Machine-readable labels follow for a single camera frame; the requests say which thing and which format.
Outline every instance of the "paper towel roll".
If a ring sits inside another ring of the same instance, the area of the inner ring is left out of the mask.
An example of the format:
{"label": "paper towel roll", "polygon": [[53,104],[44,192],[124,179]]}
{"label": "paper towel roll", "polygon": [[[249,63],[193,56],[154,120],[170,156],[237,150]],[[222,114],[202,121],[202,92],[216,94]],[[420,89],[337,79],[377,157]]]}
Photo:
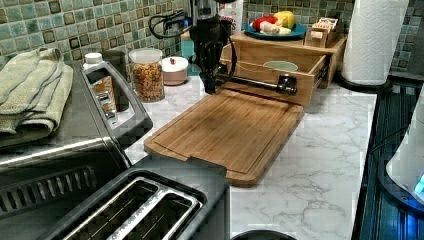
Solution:
{"label": "paper towel roll", "polygon": [[351,83],[386,82],[409,0],[357,0],[342,76]]}

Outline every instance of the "tile backsplash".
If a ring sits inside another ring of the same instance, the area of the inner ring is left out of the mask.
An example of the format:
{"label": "tile backsplash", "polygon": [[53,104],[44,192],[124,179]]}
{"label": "tile backsplash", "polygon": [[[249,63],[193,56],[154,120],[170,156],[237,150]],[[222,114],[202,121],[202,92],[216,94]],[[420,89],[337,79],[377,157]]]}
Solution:
{"label": "tile backsplash", "polygon": [[[88,52],[154,47],[180,54],[180,39],[158,40],[147,26],[150,16],[170,13],[184,0],[0,0],[0,69],[13,56],[40,46],[57,47],[65,60]],[[392,61],[406,71],[423,9],[410,0]],[[292,11],[298,22],[312,25],[331,10],[341,13],[348,32],[354,0],[244,0],[243,22],[264,14]]]}
{"label": "tile backsplash", "polygon": [[181,8],[182,0],[0,0],[0,69],[20,52],[57,47],[64,59],[109,49],[154,47],[180,52],[180,39],[158,40],[147,21]]}

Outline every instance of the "wooden box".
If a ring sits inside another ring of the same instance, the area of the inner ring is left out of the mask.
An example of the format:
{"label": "wooden box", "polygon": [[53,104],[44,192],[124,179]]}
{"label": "wooden box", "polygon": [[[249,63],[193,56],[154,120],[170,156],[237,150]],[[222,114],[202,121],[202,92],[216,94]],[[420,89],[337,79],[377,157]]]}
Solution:
{"label": "wooden box", "polygon": [[[248,76],[256,80],[275,83],[276,75],[291,74],[298,78],[298,95],[278,98],[288,102],[307,104],[313,89],[316,87],[326,88],[332,82],[343,58],[347,36],[340,35],[327,48],[304,46],[303,39],[294,41],[260,40],[249,37],[244,32],[231,36],[231,39],[235,44],[238,57],[235,76]],[[224,47],[221,61],[231,66],[230,60],[231,46],[227,45]],[[296,72],[273,70],[263,67],[266,61],[289,61],[298,65],[299,69]],[[327,74],[324,78],[319,79],[322,71],[327,71]]]}

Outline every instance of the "black cable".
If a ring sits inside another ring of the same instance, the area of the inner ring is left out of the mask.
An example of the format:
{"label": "black cable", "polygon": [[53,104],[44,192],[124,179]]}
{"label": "black cable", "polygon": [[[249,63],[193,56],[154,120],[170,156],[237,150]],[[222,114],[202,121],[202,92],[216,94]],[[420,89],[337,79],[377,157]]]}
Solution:
{"label": "black cable", "polygon": [[375,151],[377,151],[377,150],[379,150],[380,148],[382,148],[382,147],[384,147],[384,146],[386,146],[387,144],[389,144],[389,143],[391,143],[391,142],[386,142],[388,139],[391,139],[391,138],[393,138],[393,137],[397,137],[397,134],[399,133],[399,132],[402,132],[402,131],[404,131],[404,130],[406,130],[406,129],[408,129],[408,127],[402,127],[402,128],[400,128],[399,130],[397,130],[397,131],[395,131],[395,132],[393,132],[393,133],[391,133],[391,134],[389,134],[388,136],[385,136],[380,142],[378,142],[377,144],[375,144],[375,146],[368,152],[368,154],[372,154],[372,153],[374,153]]}
{"label": "black cable", "polygon": [[[163,35],[163,34],[159,34],[159,33],[156,33],[155,32],[155,28],[156,28],[157,25],[159,25],[161,23],[164,23],[164,22],[168,22],[168,21],[173,20],[175,18],[178,18],[180,16],[184,16],[184,11],[177,11],[177,12],[172,13],[172,14],[169,14],[169,15],[152,16],[151,18],[149,18],[149,22],[148,22],[149,30],[153,34],[153,36],[155,36],[158,39],[172,38],[172,37],[181,36],[182,34],[184,34],[185,32],[187,32],[188,30],[190,30],[190,27],[187,27],[187,28],[183,29],[183,31],[181,31],[179,33],[176,33],[176,34],[173,34],[173,35]],[[158,18],[161,19],[161,20],[159,20],[158,22],[156,22],[156,23],[153,24],[152,21],[154,19],[158,19]]]}
{"label": "black cable", "polygon": [[225,26],[221,23],[221,28],[224,29],[225,33],[227,34],[227,38],[228,41],[230,42],[231,45],[231,70],[230,73],[228,74],[228,80],[231,80],[231,78],[233,78],[234,76],[234,72],[236,71],[236,66],[237,66],[237,52],[236,52],[236,48],[234,46],[234,42],[233,40],[231,40],[231,33],[229,33],[227,31],[227,29],[225,28]]}

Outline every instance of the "glass jar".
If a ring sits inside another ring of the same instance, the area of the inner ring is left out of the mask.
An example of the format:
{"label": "glass jar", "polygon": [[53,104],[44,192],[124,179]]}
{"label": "glass jar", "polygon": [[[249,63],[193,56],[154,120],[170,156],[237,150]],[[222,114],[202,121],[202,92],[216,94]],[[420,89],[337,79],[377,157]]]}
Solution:
{"label": "glass jar", "polygon": [[131,75],[134,90],[143,102],[155,102],[165,98],[162,77],[162,51],[154,48],[133,50]]}

